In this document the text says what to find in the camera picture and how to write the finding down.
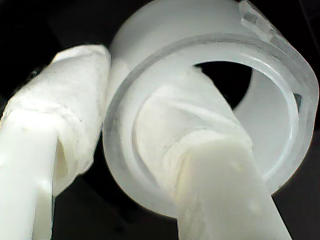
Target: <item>dark background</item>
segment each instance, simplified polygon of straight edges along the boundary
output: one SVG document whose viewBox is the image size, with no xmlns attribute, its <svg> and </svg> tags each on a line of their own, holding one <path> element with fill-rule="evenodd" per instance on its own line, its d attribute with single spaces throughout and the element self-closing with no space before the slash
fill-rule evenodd
<svg viewBox="0 0 320 240">
<path fill-rule="evenodd" d="M 147 2 L 0 0 L 0 106 L 57 52 L 83 43 L 108 47 L 121 24 Z M 320 0 L 252 2 L 306 58 L 320 79 Z M 225 75 L 230 67 L 222 63 L 214 74 Z M 232 67 L 248 80 L 248 69 Z M 320 239 L 319 121 L 317 117 L 314 140 L 302 166 L 273 195 L 293 240 Z M 91 169 L 55 203 L 53 240 L 177 239 L 175 219 L 139 207 L 119 189 L 105 163 L 101 141 Z"/>
</svg>

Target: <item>frosted plastic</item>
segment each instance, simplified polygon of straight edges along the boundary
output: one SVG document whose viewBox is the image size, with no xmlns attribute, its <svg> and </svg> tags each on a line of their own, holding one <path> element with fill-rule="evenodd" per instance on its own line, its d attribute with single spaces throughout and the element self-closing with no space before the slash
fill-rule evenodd
<svg viewBox="0 0 320 240">
<path fill-rule="evenodd" d="M 191 68 L 135 121 L 137 153 L 177 207 L 181 240 L 291 240 L 249 135 L 211 80 Z"/>
<path fill-rule="evenodd" d="M 254 161 L 270 195 L 281 188 L 304 159 L 318 106 L 317 78 L 306 60 L 248 1 L 153 1 L 121 27 L 110 52 L 104 153 L 121 188 L 147 209 L 170 217 L 178 214 L 172 199 L 139 154 L 135 142 L 137 116 L 142 106 L 155 100 L 155 93 L 161 89 L 165 92 L 164 86 L 176 82 L 197 64 L 227 61 L 253 69 L 247 94 L 234 115 L 252 139 Z M 198 107 L 193 99 L 189 101 Z M 188 106 L 194 114 L 195 108 L 187 103 L 184 100 L 183 107 Z M 153 110 L 155 115 L 159 114 L 157 108 Z M 212 118 L 203 113 L 204 108 L 201 111 L 206 119 Z M 158 118 L 163 118 L 163 123 L 166 118 L 172 121 L 172 125 L 164 127 L 175 132 L 182 127 L 176 116 L 167 113 Z M 149 127 L 150 135 L 166 131 L 160 125 L 153 127 Z M 163 148 L 168 147 L 160 136 L 149 137 L 158 138 Z M 154 158 L 159 157 L 155 151 Z"/>
</svg>

